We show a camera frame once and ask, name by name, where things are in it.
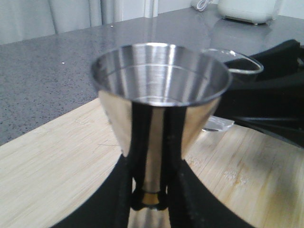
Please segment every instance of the speckled countertop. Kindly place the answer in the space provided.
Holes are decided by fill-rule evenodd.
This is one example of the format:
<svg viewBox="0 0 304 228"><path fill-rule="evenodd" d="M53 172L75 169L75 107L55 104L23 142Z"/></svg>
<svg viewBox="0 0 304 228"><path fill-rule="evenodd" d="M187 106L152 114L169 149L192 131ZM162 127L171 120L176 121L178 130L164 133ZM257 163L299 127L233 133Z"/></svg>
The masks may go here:
<svg viewBox="0 0 304 228"><path fill-rule="evenodd" d="M304 43L304 20L254 26L223 20L210 5L1 45L0 145L96 98L90 65L106 50L154 41L251 55L292 38Z"/></svg>

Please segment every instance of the white appliance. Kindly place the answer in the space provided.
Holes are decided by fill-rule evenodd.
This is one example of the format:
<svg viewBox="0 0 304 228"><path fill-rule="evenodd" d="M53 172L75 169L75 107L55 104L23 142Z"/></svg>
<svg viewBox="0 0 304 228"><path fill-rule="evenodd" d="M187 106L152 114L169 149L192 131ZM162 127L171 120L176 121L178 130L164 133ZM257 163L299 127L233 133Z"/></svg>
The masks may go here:
<svg viewBox="0 0 304 228"><path fill-rule="evenodd" d="M218 2L219 13L224 18L253 24L272 20L277 7L276 0L219 0Z"/></svg>

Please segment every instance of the wall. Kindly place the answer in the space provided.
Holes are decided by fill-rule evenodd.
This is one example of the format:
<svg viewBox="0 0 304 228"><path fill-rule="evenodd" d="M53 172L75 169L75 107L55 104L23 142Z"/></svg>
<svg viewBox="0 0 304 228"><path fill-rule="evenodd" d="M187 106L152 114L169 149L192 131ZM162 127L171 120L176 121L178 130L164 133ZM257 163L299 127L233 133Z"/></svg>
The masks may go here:
<svg viewBox="0 0 304 228"><path fill-rule="evenodd" d="M190 7L191 0L159 0L159 13ZM304 19L304 0L283 0L279 15Z"/></svg>

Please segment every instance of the white curtain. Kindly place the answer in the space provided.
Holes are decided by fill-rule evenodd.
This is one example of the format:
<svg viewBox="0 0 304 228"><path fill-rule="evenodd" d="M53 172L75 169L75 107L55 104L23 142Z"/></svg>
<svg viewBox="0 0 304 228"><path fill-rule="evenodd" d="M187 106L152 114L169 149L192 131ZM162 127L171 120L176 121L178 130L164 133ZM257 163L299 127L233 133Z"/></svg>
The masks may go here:
<svg viewBox="0 0 304 228"><path fill-rule="evenodd" d="M0 0L0 45L101 24L100 0Z"/></svg>

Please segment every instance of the wooden cutting board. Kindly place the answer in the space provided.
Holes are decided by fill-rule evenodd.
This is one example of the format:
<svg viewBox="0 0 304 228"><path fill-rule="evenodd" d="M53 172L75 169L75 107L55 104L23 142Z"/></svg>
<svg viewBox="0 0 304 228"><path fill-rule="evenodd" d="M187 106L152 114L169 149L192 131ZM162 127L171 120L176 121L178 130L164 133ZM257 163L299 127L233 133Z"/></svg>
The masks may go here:
<svg viewBox="0 0 304 228"><path fill-rule="evenodd" d="M49 227L82 204L120 155L98 100L0 147L0 227ZM233 126L187 155L200 180L258 228L304 227L304 150Z"/></svg>

